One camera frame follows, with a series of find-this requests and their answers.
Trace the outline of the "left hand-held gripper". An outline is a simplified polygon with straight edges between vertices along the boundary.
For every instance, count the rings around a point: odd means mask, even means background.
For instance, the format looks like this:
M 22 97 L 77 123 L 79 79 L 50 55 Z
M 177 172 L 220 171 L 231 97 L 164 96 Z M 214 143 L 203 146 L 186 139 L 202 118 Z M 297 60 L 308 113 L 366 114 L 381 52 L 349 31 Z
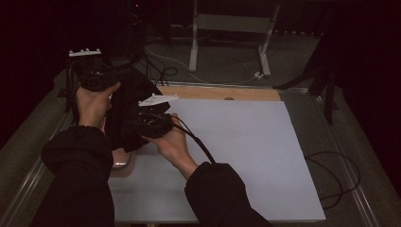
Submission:
M 118 82 L 113 68 L 106 64 L 100 49 L 81 49 L 78 52 L 69 51 L 68 74 L 71 79 L 77 79 L 81 87 L 92 92 L 101 92 Z

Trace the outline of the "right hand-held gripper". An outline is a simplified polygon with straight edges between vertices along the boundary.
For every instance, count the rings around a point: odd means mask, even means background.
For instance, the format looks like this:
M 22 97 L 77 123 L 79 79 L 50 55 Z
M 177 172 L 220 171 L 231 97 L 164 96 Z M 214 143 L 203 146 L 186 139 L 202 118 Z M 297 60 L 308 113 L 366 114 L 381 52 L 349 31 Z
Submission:
M 138 102 L 139 113 L 133 120 L 135 131 L 148 138 L 160 138 L 173 127 L 171 116 L 166 111 L 169 102 L 178 99 L 177 95 L 165 96 L 152 94 Z

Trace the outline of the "black cloth garment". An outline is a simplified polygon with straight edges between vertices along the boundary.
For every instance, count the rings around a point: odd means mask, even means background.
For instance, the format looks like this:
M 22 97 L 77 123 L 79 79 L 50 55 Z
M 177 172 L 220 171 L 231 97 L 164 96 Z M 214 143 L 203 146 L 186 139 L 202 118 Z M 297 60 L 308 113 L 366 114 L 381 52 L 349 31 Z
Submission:
M 162 92 L 136 68 L 119 72 L 122 76 L 118 90 L 112 96 L 112 108 L 107 114 L 105 134 L 112 141 L 112 149 L 136 151 L 148 141 L 131 126 L 140 112 L 139 101 Z

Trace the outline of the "pink plastic basket grey rim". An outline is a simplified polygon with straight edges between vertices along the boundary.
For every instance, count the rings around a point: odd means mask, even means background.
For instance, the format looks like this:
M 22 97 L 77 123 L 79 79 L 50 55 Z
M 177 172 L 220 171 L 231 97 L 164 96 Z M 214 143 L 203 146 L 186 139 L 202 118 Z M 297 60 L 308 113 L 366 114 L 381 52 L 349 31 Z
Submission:
M 113 178 L 129 177 L 135 165 L 135 152 L 126 152 L 123 148 L 117 148 L 112 151 L 113 168 L 111 176 Z

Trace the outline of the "person's right hand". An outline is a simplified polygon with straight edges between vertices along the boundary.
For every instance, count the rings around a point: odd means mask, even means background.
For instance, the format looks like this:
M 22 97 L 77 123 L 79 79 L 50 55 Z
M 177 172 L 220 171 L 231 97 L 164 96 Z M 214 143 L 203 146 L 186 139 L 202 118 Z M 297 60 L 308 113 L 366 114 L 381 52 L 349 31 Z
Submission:
M 146 140 L 153 143 L 159 152 L 181 172 L 186 180 L 197 169 L 198 165 L 189 153 L 185 133 L 179 128 L 173 127 L 163 137 L 146 137 Z

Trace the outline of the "person's left hand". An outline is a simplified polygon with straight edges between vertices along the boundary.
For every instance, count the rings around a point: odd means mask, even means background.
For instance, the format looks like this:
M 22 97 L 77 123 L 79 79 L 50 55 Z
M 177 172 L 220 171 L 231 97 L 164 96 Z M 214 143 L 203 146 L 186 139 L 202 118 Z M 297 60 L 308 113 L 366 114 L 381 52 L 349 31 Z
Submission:
M 78 106 L 78 124 L 85 127 L 101 129 L 104 125 L 107 111 L 112 107 L 110 96 L 120 87 L 120 83 L 101 92 L 92 92 L 79 87 L 76 91 Z

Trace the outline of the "dark equipment stand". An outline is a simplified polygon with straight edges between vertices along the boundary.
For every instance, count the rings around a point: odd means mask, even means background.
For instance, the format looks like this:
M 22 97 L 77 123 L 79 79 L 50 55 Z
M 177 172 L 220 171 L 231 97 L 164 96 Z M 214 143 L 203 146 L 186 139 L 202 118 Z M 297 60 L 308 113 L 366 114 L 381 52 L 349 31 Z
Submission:
M 147 0 L 129 0 L 130 7 L 130 61 L 137 62 L 141 58 L 142 49 L 148 30 Z

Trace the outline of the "white table mat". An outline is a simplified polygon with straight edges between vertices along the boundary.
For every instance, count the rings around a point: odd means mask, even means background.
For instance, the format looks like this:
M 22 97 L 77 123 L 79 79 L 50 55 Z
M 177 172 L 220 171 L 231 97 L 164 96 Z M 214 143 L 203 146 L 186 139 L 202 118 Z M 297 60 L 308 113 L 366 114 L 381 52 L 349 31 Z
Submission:
M 199 137 L 188 143 L 194 160 L 228 163 L 246 185 L 259 214 L 273 222 L 325 218 L 315 185 L 282 101 L 179 98 L 170 110 Z M 127 177 L 112 177 L 115 221 L 196 221 L 183 188 L 185 180 L 152 144 L 139 149 Z

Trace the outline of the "white metal stand frame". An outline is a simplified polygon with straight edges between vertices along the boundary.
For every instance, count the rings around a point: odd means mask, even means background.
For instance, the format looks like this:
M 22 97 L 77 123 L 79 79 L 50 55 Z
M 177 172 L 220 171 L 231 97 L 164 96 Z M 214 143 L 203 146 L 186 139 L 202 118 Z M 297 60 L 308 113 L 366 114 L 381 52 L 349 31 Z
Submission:
M 195 72 L 197 70 L 198 30 L 209 29 L 214 31 L 236 31 L 265 34 L 265 41 L 258 46 L 258 55 L 261 65 L 259 76 L 268 77 L 271 75 L 267 50 L 280 10 L 279 4 L 274 5 L 272 15 L 267 18 L 199 13 L 198 6 L 199 0 L 194 0 L 192 45 L 188 64 L 188 70 L 190 72 Z

